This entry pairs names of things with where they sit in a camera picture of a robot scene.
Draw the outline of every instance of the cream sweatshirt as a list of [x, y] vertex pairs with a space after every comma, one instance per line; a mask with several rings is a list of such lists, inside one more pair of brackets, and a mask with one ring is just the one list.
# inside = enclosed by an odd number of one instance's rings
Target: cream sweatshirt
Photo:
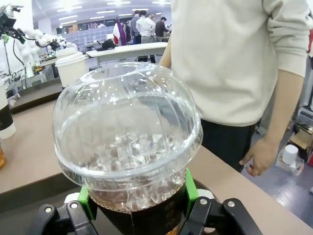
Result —
[[308, 14], [306, 0], [172, 0], [172, 70], [201, 118], [256, 123], [278, 70], [305, 75]]

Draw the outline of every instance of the ceiling light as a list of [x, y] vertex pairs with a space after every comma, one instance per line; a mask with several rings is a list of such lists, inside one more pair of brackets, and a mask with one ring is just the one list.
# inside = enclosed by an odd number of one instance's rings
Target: ceiling light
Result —
[[104, 16], [91, 17], [91, 18], [89, 18], [89, 19], [90, 19], [90, 20], [94, 20], [94, 19], [100, 19], [100, 18], [104, 18]]
[[115, 10], [111, 10], [111, 11], [98, 11], [97, 14], [111, 13], [111, 12], [115, 12]]
[[63, 9], [57, 10], [57, 12], [71, 11], [71, 10], [80, 9], [80, 8], [83, 8], [83, 7], [82, 6], [72, 6], [72, 7], [68, 7], [68, 8], [63, 8]]
[[170, 1], [153, 1], [152, 3], [154, 3], [154, 4], [171, 4], [171, 2]]
[[66, 20], [66, 19], [70, 19], [70, 18], [75, 18], [75, 17], [78, 17], [77, 15], [75, 16], [66, 16], [66, 17], [63, 17], [63, 18], [59, 18], [59, 20]]
[[132, 11], [149, 11], [149, 9], [133, 9]]
[[64, 25], [64, 24], [70, 24], [70, 23], [75, 23], [77, 21], [69, 21], [69, 22], [64, 22], [64, 23], [61, 23], [61, 25]]
[[130, 1], [112, 1], [108, 2], [108, 5], [120, 5], [120, 4], [130, 4]]
[[132, 16], [132, 13], [129, 13], [129, 14], [119, 14], [118, 16]]

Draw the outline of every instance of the black shirt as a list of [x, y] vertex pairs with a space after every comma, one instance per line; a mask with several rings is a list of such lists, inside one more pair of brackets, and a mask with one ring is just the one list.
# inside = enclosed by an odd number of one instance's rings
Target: black shirt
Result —
[[165, 23], [163, 21], [157, 22], [156, 23], [156, 35], [159, 37], [163, 37], [164, 32], [168, 32], [168, 29], [165, 28]]

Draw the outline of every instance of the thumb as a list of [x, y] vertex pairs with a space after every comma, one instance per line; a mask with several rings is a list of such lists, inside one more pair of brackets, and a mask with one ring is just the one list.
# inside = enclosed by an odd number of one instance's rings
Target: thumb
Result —
[[245, 165], [250, 161], [251, 158], [252, 158], [252, 151], [249, 150], [247, 154], [245, 155], [245, 157], [239, 162], [239, 164]]

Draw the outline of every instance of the ceiling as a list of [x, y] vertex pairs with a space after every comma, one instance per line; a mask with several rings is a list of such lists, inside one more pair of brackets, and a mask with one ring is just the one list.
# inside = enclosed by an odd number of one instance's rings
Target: ceiling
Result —
[[[52, 27], [58, 27], [60, 23], [69, 21], [90, 21], [91, 17], [105, 16], [99, 20], [113, 19], [119, 14], [134, 13], [132, 9], [142, 9], [148, 8], [149, 14], [155, 14], [157, 12], [168, 12], [171, 9], [170, 4], [153, 4], [153, 0], [128, 0], [130, 4], [121, 5], [108, 5], [108, 2], [113, 2], [114, 0], [32, 0], [33, 4], [33, 20], [37, 22], [44, 18], [51, 18]], [[62, 9], [70, 4], [72, 6], [82, 6], [80, 9], [73, 9], [69, 12], [57, 12], [57, 10]], [[98, 11], [115, 10], [114, 13], [104, 13], [97, 14]], [[59, 18], [77, 15], [78, 17], [59, 20]]]

